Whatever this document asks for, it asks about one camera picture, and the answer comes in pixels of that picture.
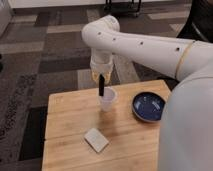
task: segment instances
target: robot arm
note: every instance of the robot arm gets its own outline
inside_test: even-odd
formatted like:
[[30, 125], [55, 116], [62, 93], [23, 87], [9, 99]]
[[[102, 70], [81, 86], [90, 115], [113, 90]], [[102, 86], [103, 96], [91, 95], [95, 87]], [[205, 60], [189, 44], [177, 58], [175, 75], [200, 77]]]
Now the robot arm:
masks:
[[119, 55], [181, 81], [164, 108], [158, 171], [211, 170], [213, 45], [120, 33], [112, 16], [86, 25], [82, 36], [92, 48], [91, 69], [96, 77], [110, 73], [113, 56]]
[[96, 73], [111, 72], [112, 67], [107, 64], [119, 55], [181, 81], [212, 58], [213, 45], [209, 43], [125, 34], [119, 30], [119, 23], [112, 16], [84, 27], [82, 37], [92, 48], [91, 68]]

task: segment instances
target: clear plastic cup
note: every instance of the clear plastic cup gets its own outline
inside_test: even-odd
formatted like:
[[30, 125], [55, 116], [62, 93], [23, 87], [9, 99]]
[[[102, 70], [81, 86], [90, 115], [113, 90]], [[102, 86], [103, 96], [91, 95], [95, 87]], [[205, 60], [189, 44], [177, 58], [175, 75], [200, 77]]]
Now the clear plastic cup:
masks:
[[114, 89], [110, 87], [104, 87], [104, 96], [99, 96], [102, 111], [108, 112], [111, 109], [116, 98], [117, 93]]

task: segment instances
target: wooden table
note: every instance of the wooden table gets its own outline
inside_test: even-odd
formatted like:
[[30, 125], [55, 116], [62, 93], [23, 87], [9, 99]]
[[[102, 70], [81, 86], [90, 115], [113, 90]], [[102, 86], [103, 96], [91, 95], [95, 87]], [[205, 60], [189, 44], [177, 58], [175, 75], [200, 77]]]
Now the wooden table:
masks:
[[[114, 86], [117, 101], [110, 112], [100, 110], [97, 89], [53, 94], [49, 98], [43, 171], [156, 171], [159, 123], [138, 121], [131, 102], [141, 91], [167, 100], [163, 81]], [[84, 140], [98, 128], [110, 141], [97, 154]]]

